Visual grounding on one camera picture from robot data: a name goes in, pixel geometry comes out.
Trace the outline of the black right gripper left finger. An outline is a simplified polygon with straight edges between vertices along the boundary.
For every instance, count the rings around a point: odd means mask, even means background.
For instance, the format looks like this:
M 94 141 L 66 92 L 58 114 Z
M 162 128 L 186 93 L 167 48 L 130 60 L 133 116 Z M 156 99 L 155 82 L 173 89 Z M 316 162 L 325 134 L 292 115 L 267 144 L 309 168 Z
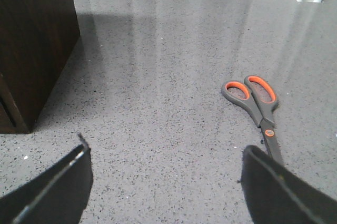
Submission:
M 79 223 L 93 184 L 91 151 L 78 145 L 1 198 L 1 223 Z

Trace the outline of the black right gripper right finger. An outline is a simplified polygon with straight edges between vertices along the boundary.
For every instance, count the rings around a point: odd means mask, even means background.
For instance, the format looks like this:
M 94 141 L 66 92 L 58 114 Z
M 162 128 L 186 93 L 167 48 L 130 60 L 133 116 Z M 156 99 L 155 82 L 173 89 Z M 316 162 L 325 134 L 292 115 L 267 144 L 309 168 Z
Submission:
M 254 223 L 336 223 L 336 200 L 254 145 L 243 151 L 241 185 Z

